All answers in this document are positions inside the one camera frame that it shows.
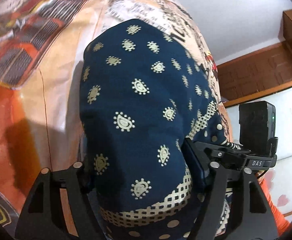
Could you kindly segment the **orange sleeved forearm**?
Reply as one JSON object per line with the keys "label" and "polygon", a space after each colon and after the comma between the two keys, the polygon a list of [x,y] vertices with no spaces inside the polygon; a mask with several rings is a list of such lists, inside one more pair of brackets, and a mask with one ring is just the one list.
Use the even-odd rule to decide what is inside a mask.
{"label": "orange sleeved forearm", "polygon": [[268,201],[268,204],[271,208],[271,211],[273,213],[273,217],[275,219],[277,231],[279,233],[279,236],[281,236],[290,226],[290,222],[285,219],[284,215],[279,211],[279,209],[273,204],[273,201],[271,199],[271,195],[269,193],[269,189],[267,187],[267,182],[264,178],[259,178],[258,182],[260,184],[260,187],[262,191],[264,192],[264,195]]}

